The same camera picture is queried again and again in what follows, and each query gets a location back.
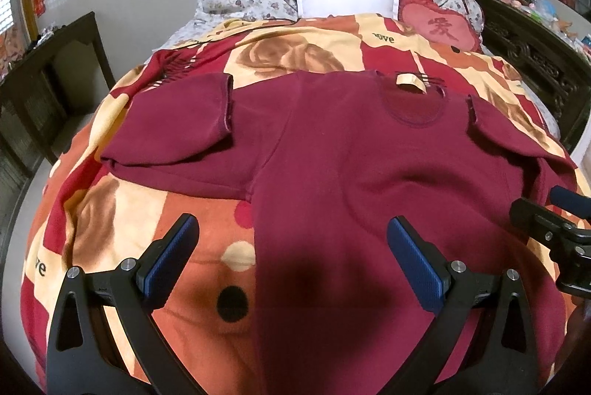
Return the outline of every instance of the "sweatshirt sleeve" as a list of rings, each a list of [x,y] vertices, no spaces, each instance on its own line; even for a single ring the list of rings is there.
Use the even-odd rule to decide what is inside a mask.
[[[489,141],[521,157],[535,160],[537,169],[533,182],[522,196],[546,205],[549,204],[550,190],[556,185],[571,191],[577,190],[576,165],[566,151],[563,151],[563,156],[558,156],[545,150],[540,143],[516,129],[506,116],[486,100],[471,96],[470,105],[475,128]]]
[[[150,188],[249,200],[299,91],[297,73],[234,91],[224,73],[165,83],[134,97],[102,163]]]

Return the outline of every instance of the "red heart pillow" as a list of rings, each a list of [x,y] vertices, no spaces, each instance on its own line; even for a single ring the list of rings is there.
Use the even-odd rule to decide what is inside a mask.
[[[439,8],[432,0],[400,0],[398,19],[429,41],[481,52],[480,39],[470,22],[461,13]]]

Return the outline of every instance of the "bolt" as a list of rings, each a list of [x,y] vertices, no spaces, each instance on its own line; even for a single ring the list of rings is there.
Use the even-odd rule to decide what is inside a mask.
[[[135,258],[125,258],[121,262],[121,269],[125,271],[129,271],[135,267]]]
[[[451,262],[451,269],[458,273],[464,273],[466,271],[466,264],[463,261],[454,260]]]
[[[517,273],[516,270],[513,270],[513,268],[510,268],[509,270],[507,270],[507,276],[513,280],[515,282],[515,280],[519,280],[519,274]]]
[[[70,268],[70,270],[67,271],[66,274],[69,279],[75,279],[79,273],[80,273],[80,268],[72,267],[72,268]]]

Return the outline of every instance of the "bed sheet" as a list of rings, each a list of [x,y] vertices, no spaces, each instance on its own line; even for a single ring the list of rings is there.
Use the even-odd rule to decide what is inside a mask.
[[[162,44],[162,46],[152,50],[152,53],[158,50],[170,50],[171,48],[180,46],[184,43],[190,42],[191,40],[198,40],[227,19],[228,17],[223,15],[202,13],[199,18],[196,16],[195,18],[188,21],[184,27],[176,30],[172,35],[170,35],[170,38]]]
[[[494,54],[483,44],[481,44],[481,48],[482,48],[482,52],[485,55],[489,55],[491,57],[494,56]],[[540,97],[536,95],[534,90],[532,90],[525,83],[525,81],[521,81],[521,86],[523,87],[525,94],[527,95],[527,98],[529,98],[534,103],[534,105],[536,106],[536,108],[540,112],[540,115],[542,116],[542,120],[546,124],[546,127],[548,128],[548,132],[550,132],[550,135],[552,135],[555,139],[559,140],[560,139],[560,128],[558,127],[558,122],[556,121],[556,118],[554,118],[554,116],[552,115],[552,113],[550,112],[548,107],[544,104],[544,102],[540,99]]]
[[[298,69],[319,75],[363,69],[436,72],[449,89],[490,101],[516,129],[545,150],[568,156],[543,128],[539,112],[519,83],[518,72],[504,60],[453,51],[377,15],[297,22],[226,21],[177,48],[179,62],[204,75],[227,72],[233,75],[236,88]],[[43,381],[49,325],[68,268],[79,265],[88,272],[111,270],[126,257],[137,258],[187,212],[199,220],[199,245],[166,306],[154,312],[154,319],[209,394],[255,395],[260,390],[250,320],[256,253],[249,204],[142,187],[115,178],[99,162],[100,152],[125,118],[130,100],[155,83],[161,79],[152,78],[143,67],[121,78],[51,171],[29,234],[21,292],[21,314],[37,358],[37,372]],[[590,195],[579,171],[577,179],[578,191]],[[591,228],[563,215],[581,228]],[[533,241],[529,246],[556,277],[557,268],[547,250]],[[35,269],[39,262],[46,267],[43,275]],[[567,314],[572,309],[571,304],[566,305]],[[147,380],[115,310],[107,308],[106,315],[130,373]]]

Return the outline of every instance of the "carved wooden bed frame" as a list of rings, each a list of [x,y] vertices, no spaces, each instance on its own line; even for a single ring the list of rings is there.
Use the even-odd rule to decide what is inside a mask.
[[[591,65],[552,31],[500,0],[476,0],[485,16],[484,45],[510,62],[558,121],[571,152],[591,108]]]

